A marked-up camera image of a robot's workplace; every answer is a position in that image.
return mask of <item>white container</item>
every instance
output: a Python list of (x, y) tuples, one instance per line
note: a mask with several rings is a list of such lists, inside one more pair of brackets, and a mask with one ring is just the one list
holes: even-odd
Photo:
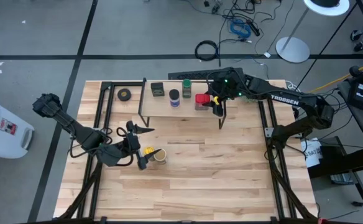
[(34, 127), (0, 105), (0, 157), (15, 159), (27, 153)]

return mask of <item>green jar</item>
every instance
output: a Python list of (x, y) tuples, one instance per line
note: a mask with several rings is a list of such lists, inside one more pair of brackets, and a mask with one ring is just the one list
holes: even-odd
[(183, 98), (191, 98), (191, 80), (185, 79), (183, 80)]

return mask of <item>blue can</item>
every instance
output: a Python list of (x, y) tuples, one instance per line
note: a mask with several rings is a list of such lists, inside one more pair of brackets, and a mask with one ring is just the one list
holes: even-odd
[(177, 108), (180, 106), (180, 94), (178, 90), (170, 90), (169, 91), (169, 98), (170, 98), (170, 106)]

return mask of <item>cable bundle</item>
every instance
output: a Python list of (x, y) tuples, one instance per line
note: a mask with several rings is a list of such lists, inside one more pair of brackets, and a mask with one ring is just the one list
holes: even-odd
[(242, 19), (232, 18), (230, 20), (230, 31), (237, 34), (239, 39), (248, 39), (250, 37), (250, 27)]

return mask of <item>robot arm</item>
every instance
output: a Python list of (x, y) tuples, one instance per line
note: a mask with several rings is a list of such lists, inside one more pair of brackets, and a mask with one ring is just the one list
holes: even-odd
[[(123, 141), (115, 144), (106, 144), (107, 136), (98, 130), (82, 126), (74, 120), (70, 115), (62, 110), (58, 96), (54, 94), (42, 94), (42, 96), (32, 105), (33, 110), (44, 118), (53, 118), (62, 128), (72, 134), (75, 140), (81, 144), (91, 156), (96, 155), (98, 160), (107, 166), (128, 166), (133, 162), (133, 155), (136, 155), (137, 164), (140, 170), (147, 167), (149, 158), (157, 151), (151, 152), (148, 155), (142, 156), (140, 153), (140, 143), (137, 137), (138, 134), (153, 131), (152, 128), (140, 128), (138, 125), (133, 125), (132, 121), (126, 123), (126, 130), (117, 128), (119, 136), (123, 137)], [(131, 157), (127, 164), (118, 164), (119, 160), (125, 157)]]
[(223, 115), (222, 101), (233, 100), (240, 96), (253, 100), (271, 98), (303, 108), (307, 117), (287, 126), (274, 127), (272, 141), (277, 148), (284, 148), (287, 139), (292, 135), (303, 133), (305, 137), (313, 128), (329, 128), (333, 120), (334, 109), (322, 96), (276, 87), (263, 79), (238, 73), (233, 68), (225, 68), (214, 75), (213, 82), (208, 82), (206, 93), (214, 96), (214, 100), (207, 106), (212, 107), (213, 113), (218, 116)]

